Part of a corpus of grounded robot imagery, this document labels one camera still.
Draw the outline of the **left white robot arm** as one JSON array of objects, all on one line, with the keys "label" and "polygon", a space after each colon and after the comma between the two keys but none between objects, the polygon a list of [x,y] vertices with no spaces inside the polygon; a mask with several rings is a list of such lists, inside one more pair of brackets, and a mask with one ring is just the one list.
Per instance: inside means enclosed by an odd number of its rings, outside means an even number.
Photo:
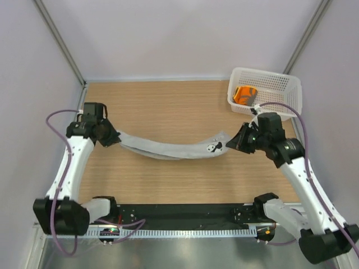
[{"label": "left white robot arm", "polygon": [[108,119],[103,103],[85,103],[66,133],[56,135],[65,143],[57,175],[44,198],[37,198],[33,211],[47,235],[85,235],[90,224],[103,220],[115,223],[120,215],[111,196],[95,196],[89,202],[78,202],[82,176],[96,143],[109,147],[120,143],[120,133]]}]

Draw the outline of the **grey cloth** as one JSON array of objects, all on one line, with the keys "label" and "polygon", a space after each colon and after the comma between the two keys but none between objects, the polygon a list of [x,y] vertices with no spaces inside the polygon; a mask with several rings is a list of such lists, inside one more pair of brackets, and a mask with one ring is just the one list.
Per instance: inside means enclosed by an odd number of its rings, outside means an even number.
[{"label": "grey cloth", "polygon": [[121,132],[120,145],[134,153],[159,160],[209,159],[225,154],[231,137],[220,132],[195,144],[160,143]]}]

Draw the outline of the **orange grey giraffe towel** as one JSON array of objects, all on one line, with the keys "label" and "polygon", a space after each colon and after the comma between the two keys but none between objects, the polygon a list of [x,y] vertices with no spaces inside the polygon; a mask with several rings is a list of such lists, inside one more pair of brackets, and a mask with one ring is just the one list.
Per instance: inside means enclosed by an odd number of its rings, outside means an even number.
[{"label": "orange grey giraffe towel", "polygon": [[258,90],[252,86],[237,86],[233,93],[233,101],[238,105],[252,106]]}]

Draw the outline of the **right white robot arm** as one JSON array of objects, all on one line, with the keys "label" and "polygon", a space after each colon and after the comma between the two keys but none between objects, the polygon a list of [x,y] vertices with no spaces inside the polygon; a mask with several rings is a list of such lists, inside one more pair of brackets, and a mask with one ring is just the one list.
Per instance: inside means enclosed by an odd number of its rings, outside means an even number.
[{"label": "right white robot arm", "polygon": [[247,154],[260,150],[281,170],[294,188],[306,216],[286,206],[278,196],[266,193],[255,198],[257,221],[274,220],[295,237],[305,258],[318,264],[355,250],[358,225],[348,224],[335,209],[318,182],[303,144],[287,138],[277,113],[261,113],[244,122],[227,148]]}]

